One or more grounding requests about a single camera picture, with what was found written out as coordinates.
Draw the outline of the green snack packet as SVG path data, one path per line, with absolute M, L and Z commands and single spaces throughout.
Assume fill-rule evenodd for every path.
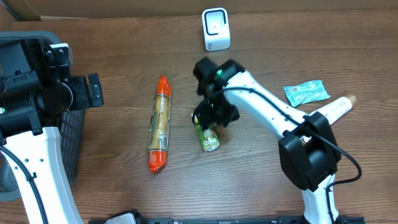
M 195 118 L 195 129 L 198 134 L 201 148 L 205 152 L 213 152 L 217 150 L 220 147 L 220 140 L 214 128 L 210 126 L 208 129 L 203 129 L 198 122 L 198 118 L 194 115 L 192 116 Z

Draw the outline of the orange biscuit roll pack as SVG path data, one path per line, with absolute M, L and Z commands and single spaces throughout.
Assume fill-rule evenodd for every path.
M 160 172 L 167 163 L 171 96 L 170 83 L 165 76 L 161 76 L 157 83 L 150 119 L 147 165 L 151 173 Z

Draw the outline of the teal wet wipes pack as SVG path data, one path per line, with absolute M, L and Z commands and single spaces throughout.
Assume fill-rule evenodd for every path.
M 322 80 L 312 80 L 296 86 L 284 86 L 285 95 L 294 108 L 314 101 L 328 99 L 330 95 L 325 90 Z

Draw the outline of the white tube gold cap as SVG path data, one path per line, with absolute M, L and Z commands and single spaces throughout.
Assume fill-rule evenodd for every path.
M 339 97 L 335 101 L 309 113 L 309 115 L 319 112 L 328 120 L 328 124 L 332 125 L 348 111 L 353 109 L 357 103 L 358 99 L 354 95 L 349 94 Z

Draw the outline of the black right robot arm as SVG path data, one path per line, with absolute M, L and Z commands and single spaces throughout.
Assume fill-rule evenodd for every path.
M 195 64 L 193 75 L 198 95 L 205 97 L 193 119 L 202 128 L 226 127 L 239 119 L 242 108 L 277 140 L 281 168 L 302 191 L 304 219 L 336 223 L 333 185 L 341 152 L 331 126 L 353 108 L 356 98 L 342 96 L 307 114 L 278 99 L 234 60 L 217 65 L 204 57 Z

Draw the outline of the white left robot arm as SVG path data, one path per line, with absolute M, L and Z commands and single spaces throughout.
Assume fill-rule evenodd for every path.
M 81 223 L 62 160 L 64 114 L 99 108 L 97 73 L 72 76 L 67 44 L 38 37 L 1 44 L 1 153 L 31 223 Z

